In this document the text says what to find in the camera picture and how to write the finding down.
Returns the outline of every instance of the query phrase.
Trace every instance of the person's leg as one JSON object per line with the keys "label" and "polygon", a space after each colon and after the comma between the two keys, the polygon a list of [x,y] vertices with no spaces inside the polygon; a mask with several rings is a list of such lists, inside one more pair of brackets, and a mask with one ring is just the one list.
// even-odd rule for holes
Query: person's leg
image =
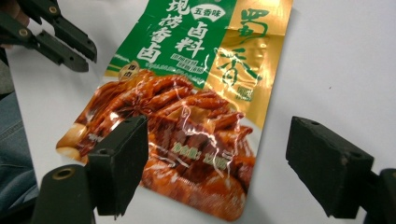
{"label": "person's leg", "polygon": [[0,100],[0,213],[38,195],[15,92]]}

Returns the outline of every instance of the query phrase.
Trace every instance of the food package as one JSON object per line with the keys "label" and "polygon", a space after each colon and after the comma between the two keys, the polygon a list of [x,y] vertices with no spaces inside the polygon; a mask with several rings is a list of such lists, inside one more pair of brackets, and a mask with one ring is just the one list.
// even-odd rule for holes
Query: food package
{"label": "food package", "polygon": [[141,186],[236,220],[244,210],[291,0],[149,0],[58,152],[148,117]]}

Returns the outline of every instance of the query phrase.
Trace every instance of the green label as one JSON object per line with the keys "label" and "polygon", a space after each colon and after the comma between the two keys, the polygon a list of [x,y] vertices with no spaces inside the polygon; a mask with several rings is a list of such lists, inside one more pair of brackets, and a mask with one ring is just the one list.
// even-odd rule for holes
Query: green label
{"label": "green label", "polygon": [[196,87],[209,70],[233,15],[236,0],[151,0],[121,44],[108,70],[131,61],[157,75],[182,74]]}

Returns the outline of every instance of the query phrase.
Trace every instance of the white surface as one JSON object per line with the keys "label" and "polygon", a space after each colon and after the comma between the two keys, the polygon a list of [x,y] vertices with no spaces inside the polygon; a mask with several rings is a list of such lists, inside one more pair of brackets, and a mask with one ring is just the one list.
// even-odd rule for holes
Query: white surface
{"label": "white surface", "polygon": [[[62,164],[54,146],[91,98],[147,1],[59,0],[98,47],[98,63],[75,74],[37,52],[8,51],[38,180]],[[327,218],[285,160],[291,116],[321,122],[396,167],[396,1],[295,0],[244,215],[236,223],[362,223]],[[113,223],[113,217],[97,217]],[[222,223],[139,188],[117,223]]]}

